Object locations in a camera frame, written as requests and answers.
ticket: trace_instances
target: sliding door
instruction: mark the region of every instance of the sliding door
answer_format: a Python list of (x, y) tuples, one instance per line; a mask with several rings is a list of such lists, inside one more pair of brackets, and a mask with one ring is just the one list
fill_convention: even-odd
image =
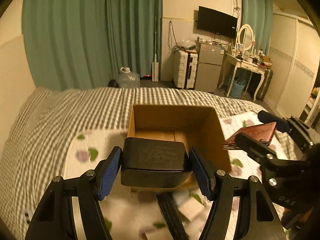
[(284, 116), (299, 117), (308, 101), (318, 72), (320, 39), (314, 28), (299, 22), (295, 62), (278, 110)]
[(273, 64), (273, 77), (265, 100), (271, 108), (276, 108), (284, 90), (294, 53), (296, 20), (282, 15), (273, 15), (269, 57)]

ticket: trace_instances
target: gray and white striped sheet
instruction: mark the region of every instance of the gray and white striped sheet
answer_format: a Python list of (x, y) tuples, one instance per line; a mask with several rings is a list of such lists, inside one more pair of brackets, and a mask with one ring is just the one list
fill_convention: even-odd
[[(17, 240), (28, 229), (25, 210), (36, 209), (52, 178), (63, 174), (68, 147), (83, 130), (126, 129), (133, 104), (210, 106), (219, 118), (263, 108), (212, 94), (166, 88), (98, 88), (53, 92), (38, 88), (11, 128), (0, 161), (0, 216)], [(276, 133), (288, 158), (293, 141)]]

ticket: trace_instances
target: blue gripper pad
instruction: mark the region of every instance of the blue gripper pad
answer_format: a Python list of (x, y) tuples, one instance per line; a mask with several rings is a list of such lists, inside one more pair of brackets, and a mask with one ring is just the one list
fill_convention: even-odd
[(201, 194), (209, 201), (214, 198), (213, 189), (216, 184), (216, 169), (212, 163), (206, 160), (198, 150), (193, 147), (189, 151), (189, 160), (191, 161), (192, 172), (196, 177)]
[(96, 177), (96, 197), (99, 201), (102, 201), (107, 195), (109, 195), (113, 183), (120, 168), (122, 149), (115, 146), (106, 160), (101, 161), (96, 170), (98, 174)]

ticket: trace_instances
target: open cardboard box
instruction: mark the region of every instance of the open cardboard box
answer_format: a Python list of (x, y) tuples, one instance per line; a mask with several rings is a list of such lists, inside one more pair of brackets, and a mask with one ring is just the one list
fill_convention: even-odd
[[(191, 147), (197, 147), (218, 170), (224, 170), (226, 173), (231, 171), (228, 152), (223, 149), (224, 136), (221, 125), (212, 107), (134, 105), (127, 136), (182, 142), (187, 152)], [(196, 185), (196, 179), (192, 174), (179, 187), (193, 188)]]

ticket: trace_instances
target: white wall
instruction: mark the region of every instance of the white wall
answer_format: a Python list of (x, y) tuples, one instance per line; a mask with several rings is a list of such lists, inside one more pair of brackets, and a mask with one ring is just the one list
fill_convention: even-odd
[[(168, 47), (168, 25), (170, 21), (173, 23), (177, 41), (182, 39), (196, 40), (197, 36), (213, 37), (213, 33), (196, 29), (196, 22), (194, 21), (197, 20), (199, 6), (232, 15), (234, 2), (233, 0), (163, 0), (161, 80), (170, 81), (173, 78), (173, 54)], [(238, 0), (238, 6), (242, 7), (242, 0)], [(238, 26), (241, 24), (242, 11), (239, 14)], [(228, 42), (229, 38), (222, 36), (221, 43)]]
[(22, 34), (23, 0), (13, 0), (0, 18), (0, 46)]
[(22, 104), (35, 89), (23, 35), (0, 46), (0, 158)]
[(273, 12), (283, 12), (276, 4), (272, 4), (273, 5)]

